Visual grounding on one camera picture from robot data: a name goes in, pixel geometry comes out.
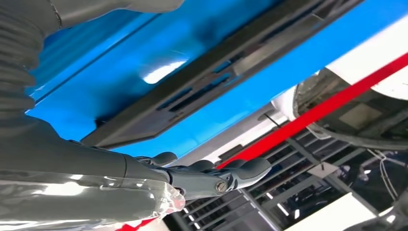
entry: gray plastic arm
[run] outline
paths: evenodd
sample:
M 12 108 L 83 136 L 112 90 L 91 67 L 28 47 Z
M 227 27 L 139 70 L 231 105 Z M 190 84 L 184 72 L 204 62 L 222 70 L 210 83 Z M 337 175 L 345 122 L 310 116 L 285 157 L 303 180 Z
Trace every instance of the gray plastic arm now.
M 63 27 L 100 17 L 112 10 L 164 13 L 177 9 L 184 0 L 51 0 Z

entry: bolt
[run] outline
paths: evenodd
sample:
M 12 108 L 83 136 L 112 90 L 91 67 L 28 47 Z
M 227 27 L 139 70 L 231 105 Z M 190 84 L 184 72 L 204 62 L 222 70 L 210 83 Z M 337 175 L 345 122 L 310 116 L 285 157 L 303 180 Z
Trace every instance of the bolt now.
M 225 181 L 219 181 L 216 184 L 216 190 L 218 193 L 223 193 L 227 190 L 227 183 Z

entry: plastic wrap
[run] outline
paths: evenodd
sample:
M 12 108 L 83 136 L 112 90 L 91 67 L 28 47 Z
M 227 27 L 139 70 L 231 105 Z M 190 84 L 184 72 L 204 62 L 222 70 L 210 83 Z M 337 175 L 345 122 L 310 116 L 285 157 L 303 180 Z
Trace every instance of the plastic wrap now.
M 164 217 L 184 205 L 162 181 L 0 171 L 0 231 L 90 230 Z

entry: red stripe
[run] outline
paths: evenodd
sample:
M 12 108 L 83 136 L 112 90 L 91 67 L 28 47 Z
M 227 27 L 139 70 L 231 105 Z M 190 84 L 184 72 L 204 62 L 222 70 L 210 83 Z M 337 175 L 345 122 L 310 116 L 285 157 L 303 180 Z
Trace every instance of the red stripe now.
M 358 97 L 367 90 L 369 90 L 374 85 L 378 84 L 382 80 L 386 79 L 395 72 L 401 70 L 408 65 L 408 53 L 399 57 L 398 59 L 392 61 L 371 75 L 360 80 L 356 84 L 344 89 L 343 91 L 331 96 L 326 101 L 320 103 L 314 108 L 310 109 L 291 123 L 286 124 L 279 130 L 271 133 L 270 135 L 264 137 L 260 141 L 254 143 L 248 148 L 241 151 L 238 155 L 229 159 L 228 161 L 221 164 L 218 168 L 223 168 L 229 162 L 234 160 L 251 160 L 253 158 L 259 157 L 263 153 L 275 147 L 279 143 L 285 141 L 287 138 L 295 135 L 296 133 L 302 131 L 305 127 L 322 119 L 328 114 L 335 111 L 337 108 L 342 107 L 350 100 Z

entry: wire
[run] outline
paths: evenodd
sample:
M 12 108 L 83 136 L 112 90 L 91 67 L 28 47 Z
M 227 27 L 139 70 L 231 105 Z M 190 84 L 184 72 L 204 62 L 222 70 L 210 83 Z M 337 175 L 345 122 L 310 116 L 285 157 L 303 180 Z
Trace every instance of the wire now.
M 398 193 L 396 192 L 396 190 L 395 190 L 393 184 L 391 183 L 391 180 L 390 180 L 390 178 L 388 177 L 388 173 L 387 173 L 387 171 L 386 171 L 386 169 L 385 169 L 384 161 L 385 161 L 385 160 L 388 160 L 388 158 L 387 158 L 387 156 L 384 155 L 384 153 L 382 153 L 381 151 L 376 150 L 376 152 L 377 152 L 378 154 L 382 155 L 383 158 L 384 158 L 384 159 L 382 159 L 382 161 L 380 162 L 380 165 L 382 165 L 382 167 L 383 167 L 383 169 L 384 169 L 385 176 L 387 177 L 387 181 L 388 181 L 388 183 L 390 184 L 390 187 L 391 187 L 391 189 L 393 190 L 394 195 L 395 195 L 396 197 L 398 197 Z
M 397 194 L 393 184 L 391 183 L 390 178 L 388 177 L 387 169 L 385 168 L 385 164 L 384 164 L 384 161 L 388 159 L 387 156 L 384 155 L 382 152 L 377 151 L 377 150 L 376 150 L 376 152 L 374 152 L 373 150 L 368 149 L 368 152 L 370 152 L 374 157 L 379 159 L 379 161 L 380 161 L 380 173 L 381 173 L 382 181 L 384 182 L 384 185 L 387 188 L 387 191 L 390 194 L 393 201 L 396 201 L 397 198 L 398 198 L 398 194 Z

